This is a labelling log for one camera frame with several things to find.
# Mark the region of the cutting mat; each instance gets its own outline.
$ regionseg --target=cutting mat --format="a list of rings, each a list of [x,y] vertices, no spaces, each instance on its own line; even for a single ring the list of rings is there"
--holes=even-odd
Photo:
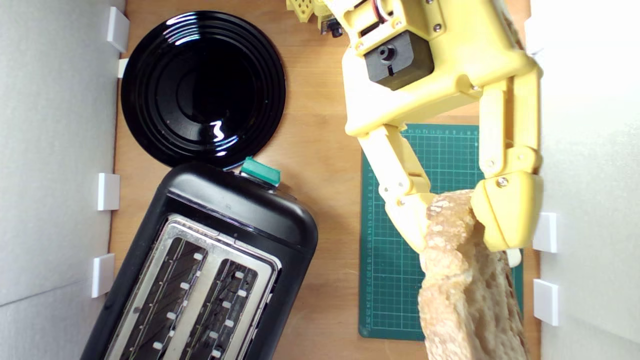
[[[433,193],[475,188],[483,178],[477,126],[410,124],[403,136],[427,172]],[[364,156],[361,214],[360,334],[422,341],[417,294],[424,273],[418,255],[388,219],[378,181]],[[522,265],[513,269],[513,275],[522,308]]]

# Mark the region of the bread crust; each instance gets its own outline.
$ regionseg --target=bread crust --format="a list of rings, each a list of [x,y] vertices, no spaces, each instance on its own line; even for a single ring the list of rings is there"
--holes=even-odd
[[[472,190],[444,193],[427,210],[420,325],[429,360],[529,360],[504,252],[491,252]]]

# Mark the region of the robotic arm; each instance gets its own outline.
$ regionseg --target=robotic arm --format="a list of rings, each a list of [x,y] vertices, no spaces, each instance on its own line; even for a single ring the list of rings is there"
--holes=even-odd
[[[294,3],[300,2],[289,0],[299,16],[302,7]],[[387,214],[407,243],[417,252],[426,246],[425,214],[434,194],[401,131],[479,101],[485,179],[473,194],[474,213],[490,250],[528,247],[543,191],[542,70],[525,52],[502,1],[306,2],[323,14],[321,31],[348,34],[346,133],[360,142]]]

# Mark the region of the wooden table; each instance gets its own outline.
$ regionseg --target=wooden table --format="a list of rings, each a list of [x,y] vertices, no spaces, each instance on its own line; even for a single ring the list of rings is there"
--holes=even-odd
[[[520,26],[528,0],[508,1]],[[358,335],[360,148],[344,132],[346,109],[340,60],[343,36],[321,36],[316,18],[298,22],[284,0],[127,0],[129,53],[165,19],[193,10],[219,10],[254,23],[274,42],[285,66],[287,103],[282,123],[256,160],[282,171],[284,185],[313,214],[319,229],[316,254],[278,345],[275,359],[424,359],[420,342],[363,339]],[[477,105],[437,122],[477,124]],[[121,176],[120,210],[113,213],[110,252],[116,270],[131,244],[156,186],[168,168],[135,142],[118,104],[115,173]],[[525,324],[533,359],[539,359],[540,325],[532,316],[538,261],[525,257]]]

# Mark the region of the white wall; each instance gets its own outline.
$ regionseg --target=white wall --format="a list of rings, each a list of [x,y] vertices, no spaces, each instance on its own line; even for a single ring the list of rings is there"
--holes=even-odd
[[[91,261],[111,214],[119,53],[109,6],[124,0],[1,0],[0,359],[73,359],[103,299]]]
[[[558,327],[543,323],[543,360],[637,360],[640,9],[624,0],[547,4],[536,56],[545,72],[543,211],[557,213],[559,253],[541,255],[541,278],[559,285],[560,312]]]

